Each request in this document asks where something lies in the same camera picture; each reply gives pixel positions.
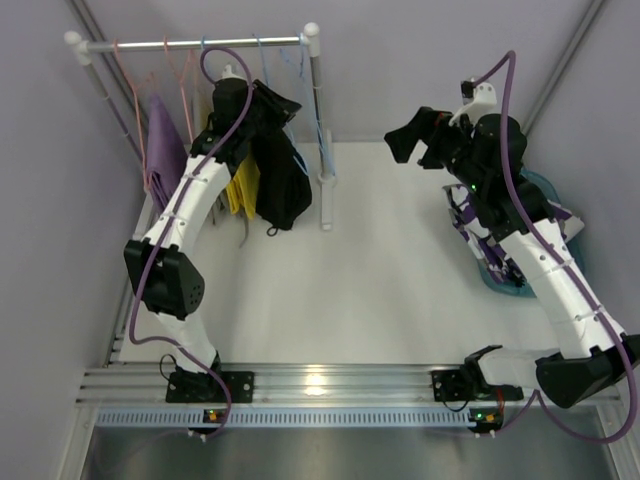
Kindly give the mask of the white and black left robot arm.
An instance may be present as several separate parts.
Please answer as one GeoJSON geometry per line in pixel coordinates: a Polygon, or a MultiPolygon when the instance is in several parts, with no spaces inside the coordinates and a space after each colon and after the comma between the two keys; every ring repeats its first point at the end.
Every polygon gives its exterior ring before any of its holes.
{"type": "Polygon", "coordinates": [[[178,184],[153,226],[129,241],[124,258],[135,297],[129,338],[140,309],[163,323],[166,332],[154,341],[171,346],[176,358],[174,389],[214,388],[221,380],[219,353],[199,314],[205,279],[191,259],[196,240],[218,197],[232,182],[252,146],[273,135],[296,116],[301,106],[260,80],[218,80],[213,110],[194,139],[178,184]]]}

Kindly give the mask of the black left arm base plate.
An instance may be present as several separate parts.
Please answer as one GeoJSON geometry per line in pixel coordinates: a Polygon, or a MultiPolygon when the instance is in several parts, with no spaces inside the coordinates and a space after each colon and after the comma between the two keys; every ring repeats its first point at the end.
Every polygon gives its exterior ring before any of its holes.
{"type": "MultiPolygon", "coordinates": [[[[222,372],[221,380],[230,393],[232,403],[250,404],[253,402],[253,372],[222,372]]],[[[211,375],[178,369],[169,376],[165,401],[175,404],[225,403],[226,395],[211,375]]]]}

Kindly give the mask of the black trousers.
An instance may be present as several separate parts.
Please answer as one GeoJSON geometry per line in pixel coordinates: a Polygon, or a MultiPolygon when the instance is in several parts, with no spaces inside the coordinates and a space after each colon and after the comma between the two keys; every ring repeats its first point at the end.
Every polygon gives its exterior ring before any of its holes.
{"type": "Polygon", "coordinates": [[[260,172],[256,213],[270,224],[269,237],[289,231],[312,203],[308,175],[300,168],[302,156],[282,131],[257,134],[251,142],[260,172]]]}

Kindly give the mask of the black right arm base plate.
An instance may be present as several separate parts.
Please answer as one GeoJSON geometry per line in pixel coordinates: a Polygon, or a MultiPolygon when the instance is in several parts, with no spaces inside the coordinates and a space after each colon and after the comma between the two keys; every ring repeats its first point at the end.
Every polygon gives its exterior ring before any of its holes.
{"type": "Polygon", "coordinates": [[[496,400],[495,390],[464,368],[431,372],[434,397],[442,403],[496,400]]]}

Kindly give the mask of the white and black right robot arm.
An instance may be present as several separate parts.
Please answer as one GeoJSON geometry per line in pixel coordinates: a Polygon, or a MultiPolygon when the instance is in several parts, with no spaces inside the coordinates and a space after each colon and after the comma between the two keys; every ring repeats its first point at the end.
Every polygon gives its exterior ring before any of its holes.
{"type": "Polygon", "coordinates": [[[384,140],[398,164],[424,143],[420,166],[445,169],[459,181],[479,225],[518,268],[554,330],[555,353],[496,345],[467,356],[463,367],[476,390],[538,388],[568,409],[634,378],[639,338],[627,334],[598,301],[574,263],[552,204],[522,175],[527,139],[515,119],[490,113],[471,121],[422,107],[384,140]]]}

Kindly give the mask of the purple camouflage trousers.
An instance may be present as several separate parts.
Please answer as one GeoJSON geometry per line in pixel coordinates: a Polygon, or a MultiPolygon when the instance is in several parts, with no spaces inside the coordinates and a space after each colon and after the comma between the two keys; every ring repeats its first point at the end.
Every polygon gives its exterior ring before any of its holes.
{"type": "MultiPolygon", "coordinates": [[[[552,184],[544,177],[531,172],[528,179],[540,188],[553,207],[562,238],[577,266],[584,268],[584,261],[576,237],[585,225],[579,216],[561,205],[552,184]]],[[[471,205],[468,189],[462,184],[443,188],[453,228],[462,236],[476,258],[480,276],[491,290],[514,297],[534,298],[530,285],[517,264],[497,245],[489,230],[482,227],[471,205]]]]}

